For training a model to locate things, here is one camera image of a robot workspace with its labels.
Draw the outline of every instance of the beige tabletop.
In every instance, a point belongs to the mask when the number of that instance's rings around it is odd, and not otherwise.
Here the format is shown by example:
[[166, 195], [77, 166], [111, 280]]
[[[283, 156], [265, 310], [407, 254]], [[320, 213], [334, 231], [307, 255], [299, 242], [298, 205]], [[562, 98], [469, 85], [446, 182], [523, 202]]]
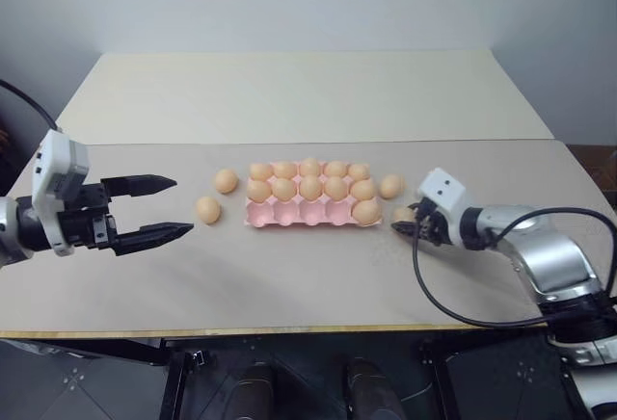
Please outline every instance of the beige tabletop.
[[[0, 335], [27, 337], [171, 336], [273, 331], [455, 328], [421, 294], [411, 247], [389, 227], [395, 205], [434, 167], [461, 180], [478, 204], [573, 205], [614, 215], [567, 148], [553, 140], [365, 144], [92, 145], [89, 181], [156, 173], [178, 185], [111, 204], [119, 231], [163, 221], [195, 229], [159, 249], [115, 257], [80, 248], [50, 251], [0, 270]], [[257, 229], [243, 224], [248, 166], [256, 161], [340, 159], [366, 162], [378, 179], [399, 172], [408, 191], [384, 201], [385, 222], [354, 226]], [[216, 195], [214, 172], [237, 170], [242, 183]], [[30, 172], [12, 196], [30, 194]], [[224, 214], [199, 223], [195, 200], [213, 195]], [[559, 216], [556, 224], [583, 246], [601, 277], [610, 238], [601, 225]], [[492, 252], [424, 247], [420, 264], [444, 304], [477, 319], [537, 315], [508, 261]]]
[[488, 49], [107, 53], [59, 123], [84, 144], [552, 138]]

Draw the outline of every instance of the pink egg carton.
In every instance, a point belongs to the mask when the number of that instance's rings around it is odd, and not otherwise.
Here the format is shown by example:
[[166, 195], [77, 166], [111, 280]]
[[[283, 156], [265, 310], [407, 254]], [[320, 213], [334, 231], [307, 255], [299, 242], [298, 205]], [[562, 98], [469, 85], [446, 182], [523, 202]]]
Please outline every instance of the pink egg carton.
[[[298, 167], [297, 174], [291, 179], [296, 184], [296, 195], [290, 201], [280, 201], [275, 196], [269, 196], [262, 203], [257, 203], [247, 197], [247, 218], [244, 221], [245, 225], [263, 227], [272, 224], [288, 226], [295, 223], [304, 225], [318, 225], [322, 223], [333, 225], [359, 224], [358, 221], [351, 216], [351, 210], [359, 200], [351, 195], [348, 195], [340, 201], [332, 200], [332, 198], [325, 193], [315, 201], [309, 201], [302, 197], [299, 193], [300, 181], [302, 180], [299, 169], [300, 162], [292, 163]], [[319, 162], [322, 170], [326, 163], [327, 162]], [[266, 182], [272, 185], [276, 179], [276, 176], [271, 176]], [[319, 175], [319, 180], [322, 185], [326, 179], [328, 179], [328, 176], [323, 173]], [[345, 175], [342, 179], [347, 184], [347, 189], [349, 191], [354, 180], [349, 175]], [[369, 227], [370, 225], [380, 224], [381, 222], [382, 219], [380, 218], [375, 223], [366, 224], [362, 227]]]

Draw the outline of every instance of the white wall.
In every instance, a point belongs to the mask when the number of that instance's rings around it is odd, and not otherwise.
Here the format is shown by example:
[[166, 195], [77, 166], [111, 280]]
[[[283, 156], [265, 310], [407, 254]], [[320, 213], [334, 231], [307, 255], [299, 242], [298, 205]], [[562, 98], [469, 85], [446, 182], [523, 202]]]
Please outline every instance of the white wall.
[[[559, 139], [617, 142], [617, 0], [0, 1], [0, 77], [55, 115], [104, 51], [489, 46]], [[15, 103], [1, 115], [34, 145]]]

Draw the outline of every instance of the black cable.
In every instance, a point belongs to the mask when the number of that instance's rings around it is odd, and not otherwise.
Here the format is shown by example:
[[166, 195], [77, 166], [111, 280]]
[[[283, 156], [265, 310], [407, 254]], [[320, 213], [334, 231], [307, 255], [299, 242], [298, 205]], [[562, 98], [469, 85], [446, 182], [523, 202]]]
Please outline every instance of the black cable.
[[483, 328], [513, 328], [513, 327], [527, 327], [534, 326], [536, 324], [544, 324], [548, 321], [555, 320], [550, 317], [534, 317], [531, 319], [525, 319], [523, 321], [512, 321], [512, 322], [485, 322], [485, 321], [477, 321], [475, 319], [470, 319], [465, 316], [462, 316], [447, 307], [441, 304], [429, 291], [426, 283], [424, 283], [424, 279], [422, 278], [422, 274], [420, 272], [419, 263], [417, 261], [417, 245], [419, 243], [419, 229], [415, 229], [414, 232], [414, 241], [412, 243], [412, 259], [414, 261], [414, 273], [416, 273], [417, 283], [420, 286], [420, 289], [426, 295], [426, 298], [429, 302], [431, 302], [435, 307], [437, 307], [443, 314], [450, 316], [452, 319], [456, 319], [457, 321], [461, 321], [465, 324], [469, 324], [470, 326], [483, 327]]
[[28, 103], [28, 105], [30, 105], [30, 107], [32, 107], [37, 112], [39, 112], [39, 115], [47, 122], [47, 124], [49, 125], [49, 127], [51, 129], [53, 129], [54, 131], [58, 130], [58, 125], [56, 124], [56, 121], [54, 121], [54, 118], [52, 118], [47, 113], [47, 111], [45, 109], [43, 109], [41, 107], [41, 105], [39, 105], [39, 103], [35, 99], [30, 97], [28, 94], [26, 94], [21, 89], [13, 86], [11, 83], [8, 83], [8, 82], [6, 82], [6, 81], [4, 81], [2, 79], [0, 79], [0, 87], [4, 88], [5, 90], [7, 90], [9, 92], [12, 92], [16, 96], [18, 96], [21, 99], [23, 99], [24, 101], [26, 101]]
[[[507, 235], [508, 232], [510, 232], [514, 227], [516, 227], [517, 224], [522, 223], [523, 221], [528, 220], [529, 218], [535, 218], [536, 216], [542, 216], [542, 215], [553, 214], [553, 213], [574, 213], [574, 214], [588, 215], [588, 216], [591, 216], [593, 218], [596, 218], [602, 221], [609, 227], [611, 234], [613, 235], [613, 262], [611, 263], [611, 272], [609, 274], [608, 281], [609, 281], [609, 284], [612, 285], [611, 279], [614, 280], [614, 269], [615, 269], [614, 266], [616, 264], [615, 257], [617, 256], [617, 248], [616, 248], [617, 247], [617, 227], [615, 227], [615, 224], [613, 224], [613, 222], [609, 218], [607, 218], [605, 215], [592, 211], [592, 210], [585, 210], [583, 208], [558, 207], [558, 208], [547, 208], [543, 210], [536, 210], [531, 213], [527, 213], [526, 215], [523, 215], [519, 217], [518, 219], [514, 220], [505, 229], [503, 229], [501, 233], [497, 235], [495, 239], [493, 239], [493, 242], [491, 243], [491, 245], [496, 245], [496, 243], [499, 242], [505, 235]], [[414, 230], [414, 237], [413, 237], [414, 241], [412, 243], [412, 259], [414, 262], [414, 273], [416, 274], [417, 283], [419, 284], [420, 289], [422, 290], [422, 292], [424, 293], [428, 301], [431, 302], [435, 307], [437, 307], [443, 314], [451, 317], [452, 319], [456, 319], [457, 321], [463, 322], [470, 326], [483, 327], [483, 328], [516, 328], [516, 327], [535, 326], [538, 324], [544, 324], [544, 323], [549, 323], [549, 322], [564, 321], [564, 320], [573, 319], [573, 318], [580, 318], [584, 315], [580, 312], [562, 312], [559, 314], [552, 314], [549, 316], [542, 316], [542, 317], [534, 317], [534, 318], [525, 319], [521, 321], [486, 322], [486, 321], [478, 321], [475, 319], [470, 319], [468, 317], [462, 316], [452, 311], [451, 309], [448, 309], [433, 296], [433, 294], [430, 292], [430, 290], [426, 286], [424, 279], [422, 278], [422, 274], [419, 268], [419, 262], [417, 260], [417, 250], [418, 250], [418, 244], [419, 244], [419, 231], [420, 231], [418, 227], [419, 227], [419, 222], [418, 222], [418, 225], [416, 226], [416, 229]]]
[[598, 213], [597, 211], [588, 210], [585, 208], [574, 208], [570, 206], [557, 206], [554, 208], [543, 208], [540, 210], [534, 210], [531, 213], [522, 215], [516, 218], [511, 223], [509, 223], [506, 226], [506, 228], [503, 229], [491, 241], [489, 246], [495, 247], [499, 243], [500, 240], [502, 240], [508, 233], [510, 233], [512, 229], [514, 229], [519, 223], [522, 223], [523, 221], [527, 221], [531, 218], [536, 218], [538, 216], [553, 215], [553, 214], [559, 214], [559, 213], [589, 216], [591, 218], [595, 218], [601, 221], [602, 223], [604, 223], [606, 227], [608, 227], [608, 230], [610, 231], [610, 235], [612, 236], [612, 240], [613, 240], [613, 256], [610, 261], [610, 269], [608, 270], [608, 279], [606, 280], [606, 287], [604, 288], [604, 290], [606, 291], [607, 294], [610, 294], [613, 289], [613, 285], [615, 283], [615, 275], [617, 275], [617, 226], [615, 226], [615, 223], [611, 221], [607, 216], [603, 215], [602, 213]]

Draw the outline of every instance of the egg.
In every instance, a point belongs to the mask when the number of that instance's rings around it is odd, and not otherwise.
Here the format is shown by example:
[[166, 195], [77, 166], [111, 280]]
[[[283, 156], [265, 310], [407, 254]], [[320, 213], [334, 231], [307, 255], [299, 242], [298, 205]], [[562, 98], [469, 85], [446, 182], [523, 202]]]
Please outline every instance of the egg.
[[206, 224], [212, 224], [221, 217], [221, 205], [212, 197], [202, 197], [195, 204], [197, 216]]
[[289, 179], [276, 179], [272, 183], [272, 194], [280, 201], [290, 201], [296, 195], [296, 183]]
[[372, 179], [355, 182], [349, 191], [351, 197], [358, 200], [369, 200], [377, 195], [377, 187]]
[[327, 176], [338, 176], [343, 177], [347, 174], [347, 164], [344, 162], [339, 162], [337, 160], [330, 162], [324, 168], [324, 174]]
[[368, 179], [370, 177], [369, 166], [366, 163], [354, 163], [349, 166], [347, 174], [349, 174], [354, 181]]
[[272, 166], [267, 163], [252, 163], [249, 169], [251, 179], [255, 181], [266, 181], [269, 177], [272, 177], [274, 172]]
[[382, 179], [379, 185], [379, 194], [382, 198], [395, 198], [405, 190], [405, 179], [399, 174], [389, 174]]
[[300, 195], [308, 201], [317, 200], [322, 192], [322, 184], [317, 176], [308, 175], [300, 181]]
[[318, 176], [319, 174], [321, 174], [321, 165], [316, 158], [305, 158], [300, 163], [301, 176]]
[[351, 216], [360, 225], [368, 225], [378, 222], [382, 217], [382, 208], [377, 200], [363, 200], [356, 203]]
[[343, 200], [347, 197], [347, 183], [340, 176], [332, 176], [326, 179], [324, 192], [334, 201]]
[[232, 192], [238, 185], [238, 176], [233, 170], [220, 170], [214, 176], [214, 188], [220, 194], [228, 194]]
[[252, 201], [263, 203], [270, 195], [272, 195], [272, 189], [267, 182], [250, 180], [247, 183], [247, 197]]
[[407, 206], [397, 206], [392, 212], [392, 222], [406, 221], [408, 223], [416, 222], [416, 213]]
[[272, 167], [274, 168], [274, 175], [282, 179], [291, 179], [298, 174], [298, 167], [296, 167], [295, 163], [277, 162], [273, 163]]

